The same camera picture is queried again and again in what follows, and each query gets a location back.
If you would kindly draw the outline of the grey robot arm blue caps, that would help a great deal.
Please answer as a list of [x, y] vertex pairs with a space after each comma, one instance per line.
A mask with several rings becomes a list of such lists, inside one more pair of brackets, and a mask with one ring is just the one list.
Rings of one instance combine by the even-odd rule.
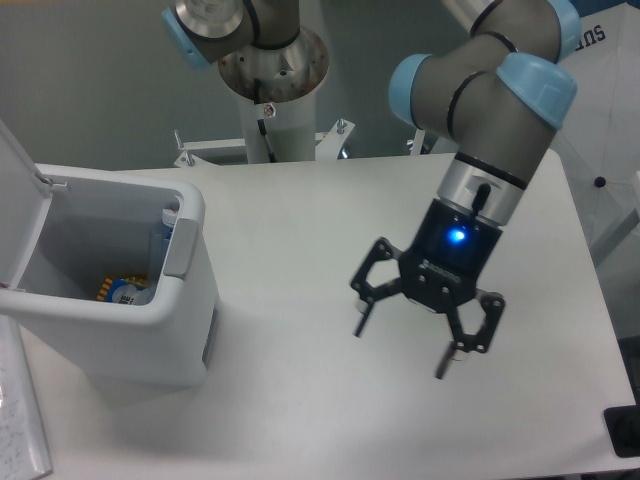
[[[476, 283], [576, 95], [560, 63], [581, 37], [568, 1], [452, 1], [449, 9], [467, 24], [468, 41], [442, 57], [404, 59], [388, 98], [399, 119], [457, 151], [410, 246], [379, 238], [351, 281], [364, 316], [401, 294], [447, 318], [452, 339], [438, 377], [455, 355], [490, 347], [505, 302]], [[328, 66], [297, 2], [177, 1], [162, 19], [189, 64], [216, 65], [244, 100], [250, 162], [314, 158], [314, 132], [297, 132], [284, 112]]]

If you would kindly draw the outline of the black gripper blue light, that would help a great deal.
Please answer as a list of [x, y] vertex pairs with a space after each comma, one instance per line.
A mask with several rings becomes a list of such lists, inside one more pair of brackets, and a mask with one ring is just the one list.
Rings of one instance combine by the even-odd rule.
[[[433, 200], [414, 240], [403, 253], [385, 237], [374, 242], [350, 281], [350, 287], [358, 293], [361, 313], [355, 337], [362, 335], [378, 301], [402, 292], [447, 318], [452, 340], [436, 368], [436, 379], [444, 378], [458, 352], [489, 351], [505, 309], [501, 294], [476, 291], [477, 279], [502, 234], [499, 228], [478, 217], [490, 193], [489, 184], [483, 183], [469, 213]], [[389, 260], [399, 260], [400, 277], [373, 286], [368, 281], [373, 266]], [[474, 297], [484, 311], [484, 319], [480, 329], [471, 335], [464, 332], [458, 306]]]

